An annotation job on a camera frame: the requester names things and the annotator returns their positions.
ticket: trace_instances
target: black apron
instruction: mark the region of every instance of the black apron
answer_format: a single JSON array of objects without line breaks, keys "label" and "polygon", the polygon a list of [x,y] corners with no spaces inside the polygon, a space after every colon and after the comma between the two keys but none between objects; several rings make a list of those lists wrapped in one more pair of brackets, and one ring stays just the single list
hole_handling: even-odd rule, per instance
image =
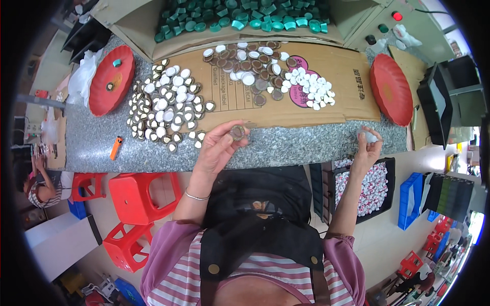
[{"label": "black apron", "polygon": [[227,170],[218,175],[201,238],[201,305],[252,253],[274,254],[310,268],[317,305],[329,305],[323,246],[308,225],[311,191],[303,166]]}]

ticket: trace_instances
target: cardboard sheet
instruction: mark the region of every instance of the cardboard sheet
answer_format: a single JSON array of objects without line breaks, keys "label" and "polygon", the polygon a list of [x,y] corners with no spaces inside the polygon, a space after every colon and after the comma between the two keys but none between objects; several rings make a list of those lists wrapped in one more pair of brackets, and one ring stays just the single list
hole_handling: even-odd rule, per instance
[{"label": "cardboard sheet", "polygon": [[66,163],[66,117],[62,116],[60,109],[55,109],[54,118],[59,120],[58,143],[52,146],[50,157],[46,160],[46,166],[50,170],[59,170]]},{"label": "cardboard sheet", "polygon": [[[247,119],[256,127],[300,127],[346,120],[379,121],[380,111],[369,83],[369,64],[365,54],[317,44],[288,43],[279,49],[294,56],[299,65],[332,83],[335,105],[315,111],[306,107],[306,94],[298,86],[280,101],[274,101],[267,91],[262,94],[267,103],[258,107],[249,86],[229,79],[217,66],[202,60],[203,50],[181,54],[170,59],[170,65],[189,68],[191,76],[202,84],[199,93],[204,100],[213,100],[216,109],[206,113],[198,122],[198,129],[209,131],[220,123],[233,119]],[[288,69],[285,62],[279,65]]]},{"label": "cardboard sheet", "polygon": [[[389,46],[389,49],[393,56],[393,59],[400,66],[403,74],[407,78],[408,85],[410,86],[410,91],[412,92],[414,107],[420,105],[420,100],[417,95],[417,88],[420,85],[420,81],[424,79],[425,71],[428,68],[427,64],[422,62],[417,57],[405,51],[402,51],[395,46]],[[413,126],[413,124],[411,126],[413,150],[417,151],[422,149],[426,145],[432,144],[431,138],[429,136],[429,128],[427,127],[427,122],[425,121],[424,110],[422,109],[421,105],[419,106],[417,111],[416,126]]]},{"label": "cardboard sheet", "polygon": [[155,46],[152,58],[154,61],[169,56],[179,55],[202,48],[214,47],[236,42],[257,41],[291,41],[316,43],[342,47],[344,41],[339,30],[334,24],[328,25],[328,34],[310,32],[309,28],[297,28],[296,31],[264,32],[245,27],[242,31],[236,31],[232,27],[224,27],[219,32],[185,32],[164,41]]}]

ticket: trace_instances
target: apron strap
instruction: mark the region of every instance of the apron strap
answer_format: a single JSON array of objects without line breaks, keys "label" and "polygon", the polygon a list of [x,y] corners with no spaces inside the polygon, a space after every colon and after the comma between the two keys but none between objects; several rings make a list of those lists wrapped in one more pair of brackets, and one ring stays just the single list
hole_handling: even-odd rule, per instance
[{"label": "apron strap", "polygon": [[[330,306],[330,293],[322,271],[310,269],[315,305]],[[219,282],[201,280],[201,306],[213,306]]]},{"label": "apron strap", "polygon": [[328,291],[327,279],[323,275],[323,271],[310,269],[310,272],[315,304],[318,306],[329,306],[330,292]]}]

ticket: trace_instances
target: woman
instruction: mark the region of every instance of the woman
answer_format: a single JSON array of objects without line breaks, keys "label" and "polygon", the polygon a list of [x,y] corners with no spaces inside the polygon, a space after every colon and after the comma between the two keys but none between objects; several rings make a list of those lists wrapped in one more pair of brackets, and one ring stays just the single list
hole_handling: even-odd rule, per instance
[{"label": "woman", "polygon": [[382,141],[367,144],[361,133],[349,182],[321,239],[308,225],[312,195],[302,166],[222,171],[248,144],[229,135],[236,124],[244,122],[206,134],[173,221],[153,237],[140,288],[146,303],[362,305],[365,278],[352,234],[361,182]]},{"label": "woman", "polygon": [[31,173],[23,162],[15,163],[14,176],[16,189],[23,192],[33,205],[39,208],[47,208],[71,196],[73,172],[62,171],[59,176],[50,176],[44,167],[43,157],[35,158],[32,156],[31,162]]}]

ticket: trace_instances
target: white plastic bag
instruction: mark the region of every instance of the white plastic bag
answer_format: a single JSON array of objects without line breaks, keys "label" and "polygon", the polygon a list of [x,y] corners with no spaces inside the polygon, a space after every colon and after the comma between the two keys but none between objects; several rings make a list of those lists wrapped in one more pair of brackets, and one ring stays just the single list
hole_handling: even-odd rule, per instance
[{"label": "white plastic bag", "polygon": [[93,53],[85,51],[85,56],[80,60],[80,67],[75,71],[68,82],[68,94],[80,92],[83,104],[88,107],[90,96],[90,84],[97,70],[97,61],[102,56],[102,49]]},{"label": "white plastic bag", "polygon": [[401,40],[407,47],[421,46],[422,42],[412,35],[408,34],[407,29],[402,24],[393,27],[393,34]]},{"label": "white plastic bag", "polygon": [[48,108],[48,115],[46,120],[41,122],[41,139],[45,144],[58,143],[58,128],[59,120],[54,119],[54,108],[51,106]]}]

